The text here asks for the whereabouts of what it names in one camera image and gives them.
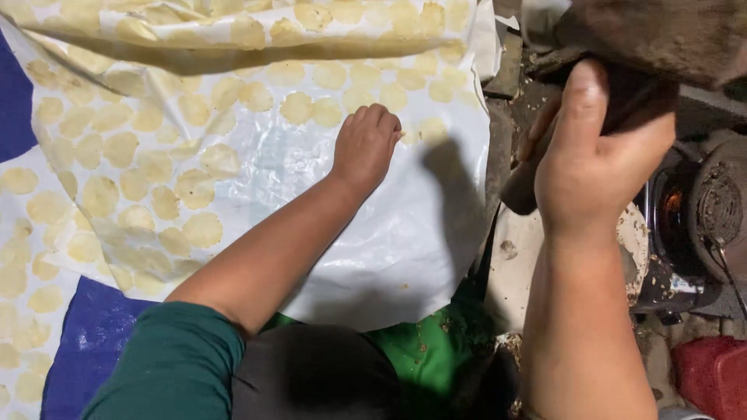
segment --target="wooden block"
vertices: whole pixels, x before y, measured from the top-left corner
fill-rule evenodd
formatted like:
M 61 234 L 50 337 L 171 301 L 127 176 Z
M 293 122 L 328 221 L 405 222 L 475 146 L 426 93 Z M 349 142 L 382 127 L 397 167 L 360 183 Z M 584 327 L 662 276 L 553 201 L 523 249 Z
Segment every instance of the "wooden block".
M 498 74 L 484 88 L 486 96 L 513 99 L 518 92 L 518 78 L 521 74 L 521 37 L 506 32 L 503 40 L 505 47 L 500 57 Z

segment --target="green sleeve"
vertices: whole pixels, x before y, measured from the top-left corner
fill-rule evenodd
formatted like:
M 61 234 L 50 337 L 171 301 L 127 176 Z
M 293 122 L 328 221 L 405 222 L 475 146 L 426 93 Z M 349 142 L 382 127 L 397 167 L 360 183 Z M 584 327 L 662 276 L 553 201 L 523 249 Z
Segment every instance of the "green sleeve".
M 137 319 L 111 377 L 83 419 L 230 419 L 244 342 L 220 313 L 170 302 Z

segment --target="forearm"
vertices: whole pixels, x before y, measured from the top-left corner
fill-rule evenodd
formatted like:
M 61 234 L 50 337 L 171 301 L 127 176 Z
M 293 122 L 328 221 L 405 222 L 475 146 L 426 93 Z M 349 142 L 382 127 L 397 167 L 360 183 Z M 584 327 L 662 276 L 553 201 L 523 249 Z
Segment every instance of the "forearm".
M 241 236 L 167 300 L 210 306 L 257 333 L 364 198 L 344 181 L 326 177 Z
M 628 315 L 614 232 L 548 236 L 524 329 L 526 405 L 547 420 L 655 419 Z

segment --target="hand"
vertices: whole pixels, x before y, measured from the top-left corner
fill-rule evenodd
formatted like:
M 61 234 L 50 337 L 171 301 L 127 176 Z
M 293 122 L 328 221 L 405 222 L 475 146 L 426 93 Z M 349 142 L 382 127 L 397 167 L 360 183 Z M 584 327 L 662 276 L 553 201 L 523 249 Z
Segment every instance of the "hand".
M 335 144 L 335 161 L 329 177 L 348 184 L 361 199 L 384 180 L 402 137 L 400 119 L 384 105 L 362 106 L 348 115 Z
M 608 239 L 620 214 L 675 139 L 675 84 L 661 84 L 653 103 L 624 128 L 600 136 L 609 100 L 607 74 L 584 60 L 571 72 L 562 103 L 548 104 L 528 143 L 541 138 L 557 114 L 554 134 L 537 170 L 534 190 L 546 235 Z M 526 158 L 526 152 L 520 158 Z

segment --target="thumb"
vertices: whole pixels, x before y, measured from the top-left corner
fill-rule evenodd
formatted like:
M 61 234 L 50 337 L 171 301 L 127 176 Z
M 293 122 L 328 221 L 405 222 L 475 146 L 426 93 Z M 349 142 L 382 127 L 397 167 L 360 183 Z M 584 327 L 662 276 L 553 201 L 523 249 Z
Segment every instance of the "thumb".
M 555 152 L 593 152 L 609 98 L 607 71 L 601 63 L 586 59 L 576 64 L 563 90 L 550 148 Z

